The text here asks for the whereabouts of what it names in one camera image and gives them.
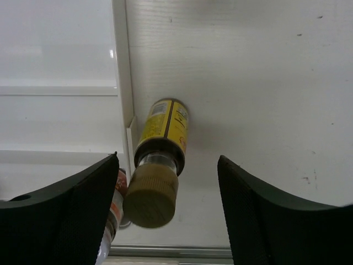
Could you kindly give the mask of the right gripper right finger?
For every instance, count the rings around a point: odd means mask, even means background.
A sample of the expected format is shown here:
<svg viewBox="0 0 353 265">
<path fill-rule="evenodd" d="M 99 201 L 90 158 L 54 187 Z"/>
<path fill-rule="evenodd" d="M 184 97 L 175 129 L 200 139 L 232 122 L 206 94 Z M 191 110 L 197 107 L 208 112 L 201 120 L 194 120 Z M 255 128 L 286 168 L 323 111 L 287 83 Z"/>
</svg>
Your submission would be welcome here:
<svg viewBox="0 0 353 265">
<path fill-rule="evenodd" d="M 352 206 L 285 192 L 226 156 L 218 183 L 235 264 L 351 264 Z"/>
</svg>

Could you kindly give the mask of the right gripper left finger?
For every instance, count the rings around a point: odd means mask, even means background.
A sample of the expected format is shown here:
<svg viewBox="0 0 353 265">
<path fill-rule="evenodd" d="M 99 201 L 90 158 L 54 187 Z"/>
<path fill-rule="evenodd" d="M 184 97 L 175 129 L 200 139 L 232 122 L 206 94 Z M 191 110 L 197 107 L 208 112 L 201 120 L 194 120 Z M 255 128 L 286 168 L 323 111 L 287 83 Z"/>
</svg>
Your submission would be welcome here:
<svg viewBox="0 0 353 265">
<path fill-rule="evenodd" d="M 1 264 L 95 264 L 119 171 L 112 153 L 1 202 Z"/>
</svg>

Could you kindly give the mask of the short red-logo jar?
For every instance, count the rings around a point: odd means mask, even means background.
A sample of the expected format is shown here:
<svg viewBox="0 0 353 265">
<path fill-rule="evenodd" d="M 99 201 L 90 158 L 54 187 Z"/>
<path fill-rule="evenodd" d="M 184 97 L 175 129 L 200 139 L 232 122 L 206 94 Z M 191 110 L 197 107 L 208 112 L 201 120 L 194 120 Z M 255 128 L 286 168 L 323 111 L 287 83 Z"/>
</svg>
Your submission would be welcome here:
<svg viewBox="0 0 353 265">
<path fill-rule="evenodd" d="M 124 217 L 123 201 L 126 193 L 126 171 L 120 168 L 95 264 L 103 264 L 109 254 L 111 244 L 116 236 L 116 232 L 120 228 L 121 220 Z"/>
</svg>

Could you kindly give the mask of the yellow label bottle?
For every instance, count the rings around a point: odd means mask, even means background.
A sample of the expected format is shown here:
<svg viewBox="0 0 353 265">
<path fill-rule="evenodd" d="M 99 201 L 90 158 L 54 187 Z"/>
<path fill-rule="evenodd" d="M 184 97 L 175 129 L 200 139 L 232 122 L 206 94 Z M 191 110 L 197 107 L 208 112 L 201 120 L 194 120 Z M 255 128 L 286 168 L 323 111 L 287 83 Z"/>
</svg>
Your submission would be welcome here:
<svg viewBox="0 0 353 265">
<path fill-rule="evenodd" d="M 175 98 L 156 101 L 134 154 L 135 170 L 123 202 L 135 225 L 155 229 L 175 214 L 178 177 L 185 167 L 189 114 Z"/>
</svg>

